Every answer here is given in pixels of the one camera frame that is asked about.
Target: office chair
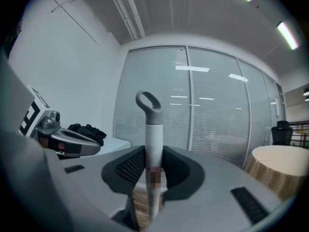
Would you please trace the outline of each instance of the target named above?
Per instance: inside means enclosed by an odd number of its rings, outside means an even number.
[[[273,145],[290,145],[293,129],[289,122],[282,120],[277,122],[276,127],[271,128]]]

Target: wooden table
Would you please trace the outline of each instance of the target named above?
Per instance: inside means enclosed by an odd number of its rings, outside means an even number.
[[[296,133],[304,135],[303,147],[306,145],[306,136],[309,135],[309,130],[297,130]]]
[[[252,151],[246,172],[283,201],[295,196],[309,170],[309,150],[292,146],[262,146]]]

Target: floor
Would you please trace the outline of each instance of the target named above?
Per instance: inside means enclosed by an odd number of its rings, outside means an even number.
[[[144,231],[149,225],[148,217],[148,201],[147,193],[141,189],[134,189],[133,191],[134,207],[137,222],[140,226],[140,231]],[[159,212],[162,210],[162,197],[160,197]]]

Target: patterned tablecloth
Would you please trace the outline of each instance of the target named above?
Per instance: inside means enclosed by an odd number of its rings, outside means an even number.
[[[270,145],[254,149],[246,172],[270,188],[283,201],[299,191],[308,175],[309,150]]]

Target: white tool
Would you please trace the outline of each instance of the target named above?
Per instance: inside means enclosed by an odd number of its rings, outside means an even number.
[[[150,100],[153,105],[152,108],[141,101],[141,95],[144,95]],[[139,91],[136,94],[136,103],[146,114],[146,189],[148,196],[149,220],[152,221],[159,212],[161,183],[156,183],[156,180],[160,181],[156,178],[156,176],[161,176],[163,152],[163,111],[159,100],[148,91]]]

